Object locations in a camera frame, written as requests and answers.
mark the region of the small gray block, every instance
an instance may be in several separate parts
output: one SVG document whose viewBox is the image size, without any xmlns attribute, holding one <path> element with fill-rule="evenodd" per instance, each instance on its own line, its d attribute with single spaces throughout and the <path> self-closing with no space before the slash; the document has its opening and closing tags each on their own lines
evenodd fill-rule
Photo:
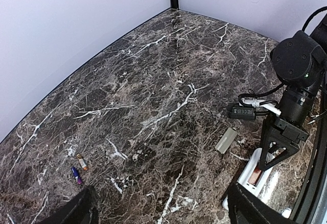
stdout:
<svg viewBox="0 0 327 224">
<path fill-rule="evenodd" d="M 224 154 L 227 149 L 230 147 L 231 143 L 234 141 L 235 137 L 237 136 L 237 132 L 234 131 L 232 128 L 228 128 L 225 132 L 223 137 L 219 140 L 215 149 L 218 150 L 220 153 Z"/>
</svg>

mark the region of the marble floor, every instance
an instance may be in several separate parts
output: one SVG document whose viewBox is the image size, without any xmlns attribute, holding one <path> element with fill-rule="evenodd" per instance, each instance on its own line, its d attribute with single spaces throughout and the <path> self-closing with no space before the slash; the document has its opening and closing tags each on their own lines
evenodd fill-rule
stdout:
<svg viewBox="0 0 327 224">
<path fill-rule="evenodd" d="M 274 40 L 167 10 L 128 33 L 51 92 L 0 144 L 0 223 L 37 223 L 85 185 L 100 223 L 229 223 L 225 191 L 260 142 L 262 118 L 226 117 L 241 92 L 279 84 Z M 279 99 L 280 90 L 273 96 Z M 225 154 L 227 128 L 238 136 Z M 289 214 L 315 124 L 300 152 L 273 169 L 260 199 Z M 88 167 L 83 171 L 76 154 Z"/>
</svg>

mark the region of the battery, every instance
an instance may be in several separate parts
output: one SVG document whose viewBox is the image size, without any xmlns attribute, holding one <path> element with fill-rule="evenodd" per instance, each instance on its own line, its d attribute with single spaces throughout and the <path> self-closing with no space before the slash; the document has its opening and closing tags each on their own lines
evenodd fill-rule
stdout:
<svg viewBox="0 0 327 224">
<path fill-rule="evenodd" d="M 82 179 L 81 179 L 81 177 L 80 177 L 80 174 L 78 173 L 77 169 L 76 169 L 75 167 L 72 167 L 71 170 L 72 170 L 73 175 L 74 175 L 74 177 L 75 177 L 76 183 L 77 183 L 78 185 L 83 184 L 83 181 L 82 181 Z"/>
<path fill-rule="evenodd" d="M 83 170 L 88 170 L 88 167 L 86 165 L 85 160 L 83 159 L 83 157 L 80 154 L 76 155 L 78 162 L 80 163 L 81 167 L 83 168 Z"/>
</svg>

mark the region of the black cable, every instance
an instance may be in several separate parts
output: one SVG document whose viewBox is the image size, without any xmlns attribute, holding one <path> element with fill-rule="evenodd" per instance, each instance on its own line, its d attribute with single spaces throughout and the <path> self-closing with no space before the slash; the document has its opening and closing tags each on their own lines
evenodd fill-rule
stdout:
<svg viewBox="0 0 327 224">
<path fill-rule="evenodd" d="M 314 121 L 318 121 L 321 120 L 322 118 L 326 117 L 327 115 L 327 111 L 323 111 L 323 113 L 319 114 L 317 117 L 313 118 L 313 116 L 311 115 L 310 118 Z"/>
<path fill-rule="evenodd" d="M 320 9 L 316 10 L 314 13 L 312 13 L 309 18 L 307 19 L 307 21 L 305 22 L 305 24 L 303 25 L 302 31 L 304 32 L 307 28 L 307 26 L 309 25 L 309 22 L 311 22 L 311 20 L 320 12 L 322 11 L 326 11 L 327 10 L 327 6 L 321 7 Z"/>
<path fill-rule="evenodd" d="M 266 116 L 268 115 L 270 112 L 269 111 L 264 111 L 264 112 L 256 112 L 256 116 Z"/>
<path fill-rule="evenodd" d="M 260 102 L 259 105 L 264 105 L 264 104 L 270 104 L 270 103 L 273 103 L 275 104 L 276 106 L 278 106 L 278 102 L 275 101 L 275 100 L 269 100 L 269 101 L 264 101 L 264 102 Z"/>
<path fill-rule="evenodd" d="M 273 88 L 272 90 L 269 90 L 265 93 L 261 93 L 261 94 L 249 94 L 249 93 L 243 93 L 239 95 L 239 103 L 244 106 L 244 107 L 252 107 L 252 105 L 249 104 L 245 104 L 242 101 L 242 98 L 246 98 L 246 97 L 251 97 L 251 98 L 260 98 L 260 97 L 264 97 L 264 96 L 268 96 L 271 95 L 272 93 L 278 91 L 279 89 L 281 89 L 284 86 L 283 83 L 279 84 L 277 87 Z"/>
<path fill-rule="evenodd" d="M 326 90 L 325 88 L 323 88 L 322 86 L 320 86 L 319 89 L 320 89 L 323 93 L 325 93 L 325 94 L 327 95 L 327 90 Z"/>
</svg>

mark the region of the white cable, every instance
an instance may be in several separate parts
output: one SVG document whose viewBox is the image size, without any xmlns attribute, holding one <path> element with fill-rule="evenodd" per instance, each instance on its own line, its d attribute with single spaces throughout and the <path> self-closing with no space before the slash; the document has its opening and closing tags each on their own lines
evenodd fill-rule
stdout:
<svg viewBox="0 0 327 224">
<path fill-rule="evenodd" d="M 272 103 L 267 103 L 267 104 L 263 104 L 260 105 L 260 103 L 265 102 L 265 100 L 262 99 L 242 99 L 242 101 L 245 104 L 251 105 L 254 108 L 258 108 L 258 107 L 263 107 L 271 112 L 273 112 L 274 114 L 280 116 L 280 114 L 282 113 L 281 110 L 279 110 L 278 108 L 276 108 Z"/>
</svg>

